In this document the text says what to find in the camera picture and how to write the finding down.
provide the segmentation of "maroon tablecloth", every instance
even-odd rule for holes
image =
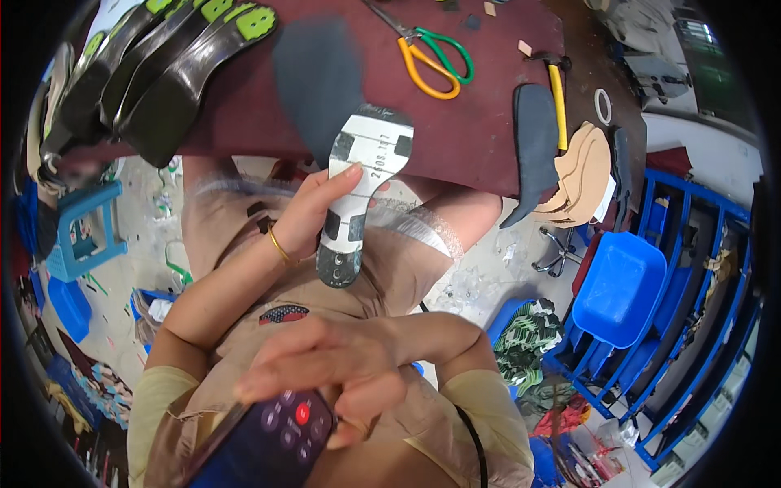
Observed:
[[[512,132],[512,91],[522,83],[550,86],[541,61],[524,62],[523,39],[535,51],[564,54],[561,20],[538,0],[496,5],[497,16],[483,12],[482,0],[460,0],[460,12],[443,12],[433,0],[393,0],[383,7],[408,27],[421,26],[461,42],[475,63],[474,81],[453,100],[424,94],[410,80],[398,36],[359,0],[267,0],[285,23],[318,14],[342,15],[362,46],[364,94],[369,103],[412,117],[412,158],[403,173],[460,183],[491,193],[518,194],[518,168]],[[479,30],[463,26],[469,14]],[[426,54],[433,53],[420,41]],[[185,155],[264,155],[311,158],[276,99],[271,49],[273,38],[231,60],[212,79],[199,121],[181,148]],[[445,48],[459,69],[455,50]],[[436,89],[449,84],[425,66],[421,76]],[[71,151],[74,159],[112,159],[131,155],[125,144],[100,144]]]

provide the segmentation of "black strap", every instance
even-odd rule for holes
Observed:
[[[488,488],[488,464],[486,463],[486,452],[483,450],[483,444],[480,442],[480,436],[477,435],[475,426],[472,425],[472,420],[458,405],[453,405],[458,412],[458,416],[464,421],[466,429],[469,431],[469,435],[472,436],[472,440],[477,448],[477,460],[480,461],[480,486],[481,488]]]

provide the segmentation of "yellow shirt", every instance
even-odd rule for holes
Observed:
[[[144,485],[149,451],[155,439],[157,427],[168,406],[198,385],[198,381],[181,369],[157,366],[144,371],[136,385],[133,408],[127,429],[127,467],[130,488]],[[458,405],[469,414],[480,442],[486,452],[503,454],[507,458],[534,468],[526,425],[518,408],[507,395],[507,385],[502,377],[492,371],[475,369],[453,377],[440,388],[442,397]],[[214,415],[207,422],[198,424],[198,443],[202,442],[219,424],[224,415]],[[472,443],[472,437],[463,421],[455,415],[451,418],[454,435]],[[416,439],[407,443],[436,462],[459,486],[468,486],[463,478],[436,459]]]

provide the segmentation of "dotted fabric patch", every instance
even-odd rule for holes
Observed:
[[[282,305],[272,308],[260,316],[259,325],[267,323],[295,322],[301,320],[309,313],[309,309],[298,305]]]

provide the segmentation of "smartphone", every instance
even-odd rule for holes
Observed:
[[[316,390],[238,404],[195,451],[181,486],[300,488],[336,425]]]

